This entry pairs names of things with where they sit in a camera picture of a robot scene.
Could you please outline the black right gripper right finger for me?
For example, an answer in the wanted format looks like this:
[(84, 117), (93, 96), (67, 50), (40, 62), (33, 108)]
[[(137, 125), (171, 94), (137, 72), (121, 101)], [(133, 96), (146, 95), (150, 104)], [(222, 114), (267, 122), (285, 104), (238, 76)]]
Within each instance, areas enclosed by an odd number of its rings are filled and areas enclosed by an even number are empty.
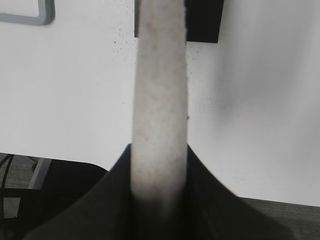
[(187, 150), (185, 236), (188, 240), (293, 240), (294, 233), (246, 204)]

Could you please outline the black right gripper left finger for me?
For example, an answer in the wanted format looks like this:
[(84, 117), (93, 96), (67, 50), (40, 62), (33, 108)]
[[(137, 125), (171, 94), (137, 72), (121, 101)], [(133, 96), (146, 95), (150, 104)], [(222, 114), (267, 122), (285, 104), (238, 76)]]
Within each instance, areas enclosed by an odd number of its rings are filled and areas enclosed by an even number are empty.
[(131, 240), (131, 145), (101, 180), (69, 208), (32, 230), (26, 240)]

